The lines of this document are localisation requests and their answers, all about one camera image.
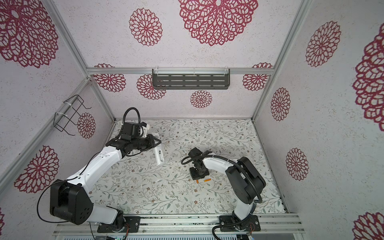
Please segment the white remote control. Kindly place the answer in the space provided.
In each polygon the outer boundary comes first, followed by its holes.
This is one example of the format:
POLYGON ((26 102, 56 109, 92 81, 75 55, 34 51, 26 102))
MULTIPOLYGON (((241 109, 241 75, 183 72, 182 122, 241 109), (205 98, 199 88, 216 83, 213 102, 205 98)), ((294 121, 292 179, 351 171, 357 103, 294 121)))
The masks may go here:
POLYGON ((163 153, 162 144, 159 144, 154 148, 155 158, 158 166, 162 166, 165 164, 165 158, 163 153))

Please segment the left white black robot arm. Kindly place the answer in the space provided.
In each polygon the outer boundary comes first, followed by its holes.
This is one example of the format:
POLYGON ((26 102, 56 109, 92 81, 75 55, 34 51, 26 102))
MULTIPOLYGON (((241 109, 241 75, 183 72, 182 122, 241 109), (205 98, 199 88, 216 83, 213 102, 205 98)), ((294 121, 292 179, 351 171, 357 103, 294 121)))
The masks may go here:
POLYGON ((124 213, 112 207, 94 204, 89 196, 95 183, 117 162, 139 153, 154 150, 156 160, 164 160, 161 140, 149 134, 146 123, 123 123, 119 134, 91 158, 85 167, 65 180, 50 186, 50 214, 64 221, 81 225, 99 223, 113 231, 125 226, 124 213))

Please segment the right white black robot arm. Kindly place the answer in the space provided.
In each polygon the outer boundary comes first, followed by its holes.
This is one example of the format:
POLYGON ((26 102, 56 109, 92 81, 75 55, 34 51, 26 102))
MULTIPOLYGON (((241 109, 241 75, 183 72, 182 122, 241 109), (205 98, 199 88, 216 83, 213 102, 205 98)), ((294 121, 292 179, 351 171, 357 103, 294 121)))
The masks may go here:
POLYGON ((211 151, 201 152, 194 148, 188 156, 181 160, 182 165, 193 163, 190 168, 190 175, 193 180, 200 180, 210 174, 210 170, 227 176, 231 187, 237 197, 237 205, 233 211, 233 220, 241 222, 249 218, 257 204, 263 202, 261 193, 266 182, 252 162, 241 157, 238 160, 231 160, 211 151))

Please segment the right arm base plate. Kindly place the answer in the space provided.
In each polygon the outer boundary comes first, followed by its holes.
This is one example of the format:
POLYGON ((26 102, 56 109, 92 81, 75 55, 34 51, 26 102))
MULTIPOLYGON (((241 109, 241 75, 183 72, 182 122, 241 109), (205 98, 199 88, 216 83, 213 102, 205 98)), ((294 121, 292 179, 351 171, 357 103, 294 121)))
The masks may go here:
POLYGON ((221 232, 259 232, 261 225, 256 215, 247 220, 239 220, 236 216, 219 216, 221 232))

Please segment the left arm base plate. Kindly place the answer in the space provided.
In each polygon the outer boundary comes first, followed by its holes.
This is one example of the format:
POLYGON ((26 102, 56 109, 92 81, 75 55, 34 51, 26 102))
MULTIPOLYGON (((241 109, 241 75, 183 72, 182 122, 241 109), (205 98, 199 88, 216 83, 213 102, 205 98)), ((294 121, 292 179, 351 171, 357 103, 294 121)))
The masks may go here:
POLYGON ((97 233, 137 233, 141 217, 120 216, 112 224, 99 224, 97 233))

